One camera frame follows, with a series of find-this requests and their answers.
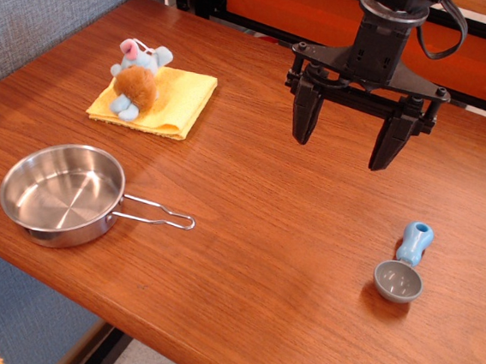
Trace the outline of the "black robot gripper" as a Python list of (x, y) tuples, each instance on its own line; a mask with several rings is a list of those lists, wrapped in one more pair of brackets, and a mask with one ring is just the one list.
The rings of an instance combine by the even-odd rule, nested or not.
[(308, 142), (324, 100), (342, 104), (384, 123), (369, 169), (384, 170), (410, 136), (428, 134), (449, 92), (410, 71), (401, 56), (412, 31), (420, 31), (428, 9), (361, 3), (363, 18), (354, 44), (330, 47), (298, 43), (286, 84), (294, 96), (292, 134)]

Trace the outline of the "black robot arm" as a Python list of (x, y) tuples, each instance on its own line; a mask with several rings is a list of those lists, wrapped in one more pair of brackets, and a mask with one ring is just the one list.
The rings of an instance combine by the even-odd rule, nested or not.
[(295, 140), (308, 142), (325, 100), (382, 119), (371, 170), (386, 169), (411, 136), (429, 134), (449, 92), (408, 69), (401, 56), (411, 33), (424, 43), (423, 23), (437, 3), (466, 39), (467, 21), (453, 0), (359, 0), (363, 18), (352, 46), (293, 45), (286, 84), (294, 96)]

